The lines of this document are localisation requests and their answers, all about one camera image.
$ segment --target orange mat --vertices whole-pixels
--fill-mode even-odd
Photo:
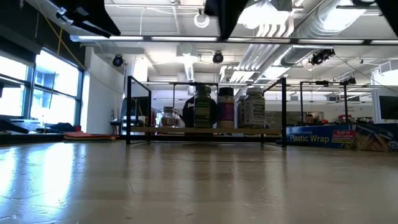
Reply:
[[[63,137],[67,140],[76,141],[113,141],[116,139],[115,137],[108,134],[87,134],[83,131],[65,133]]]

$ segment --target green label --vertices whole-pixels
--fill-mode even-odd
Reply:
[[[207,98],[195,99],[195,127],[211,127],[210,100]]]

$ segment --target plastic jar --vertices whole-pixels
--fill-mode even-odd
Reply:
[[[177,115],[174,113],[173,107],[165,106],[162,111],[162,118],[160,119],[161,127],[174,128],[177,125]]]
[[[244,128],[244,99],[246,96],[240,96],[236,102],[236,127]]]
[[[220,88],[218,91],[218,127],[234,128],[235,97],[231,87]]]
[[[264,128],[266,123],[266,101],[261,88],[248,88],[244,99],[245,128]]]
[[[211,88],[208,86],[197,86],[195,90],[195,107],[193,126],[195,128],[212,128],[211,123]]]

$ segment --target monitor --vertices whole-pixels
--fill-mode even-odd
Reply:
[[[379,96],[381,119],[398,119],[398,97]]]

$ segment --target purple label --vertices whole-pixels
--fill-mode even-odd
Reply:
[[[220,121],[234,121],[235,104],[234,103],[220,103],[218,105],[220,110]]]

